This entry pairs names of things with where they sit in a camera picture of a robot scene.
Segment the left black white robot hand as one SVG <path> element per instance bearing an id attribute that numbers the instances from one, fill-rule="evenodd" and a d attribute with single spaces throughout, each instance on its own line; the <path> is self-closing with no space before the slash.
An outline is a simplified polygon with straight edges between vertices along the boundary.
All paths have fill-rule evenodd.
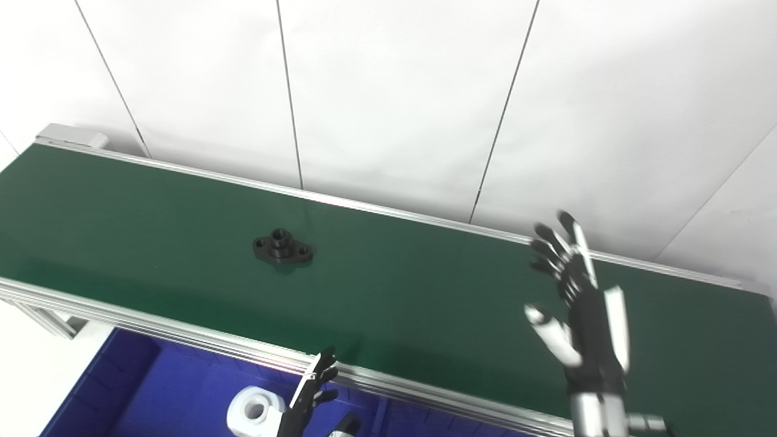
<path id="1" fill-rule="evenodd" d="M 337 362 L 336 348 L 333 345 L 322 349 L 311 360 L 300 377 L 288 409 L 284 412 L 274 412 L 276 418 L 271 428 L 272 436 L 302 436 L 317 407 L 338 398 L 337 389 L 323 389 L 325 384 L 338 376 Z"/>

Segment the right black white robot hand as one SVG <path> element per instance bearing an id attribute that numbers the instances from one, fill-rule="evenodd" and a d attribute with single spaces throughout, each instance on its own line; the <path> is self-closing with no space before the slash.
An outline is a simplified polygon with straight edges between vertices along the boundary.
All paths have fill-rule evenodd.
<path id="1" fill-rule="evenodd" d="M 624 292 L 619 286 L 600 287 L 583 228 L 568 211 L 559 211 L 557 217 L 567 238 L 537 223 L 530 244 L 536 255 L 531 266 L 551 277 L 566 305 L 567 319 L 561 321 L 536 303 L 525 304 L 524 315 L 564 367 L 570 395 L 624 395 L 630 368 Z"/>

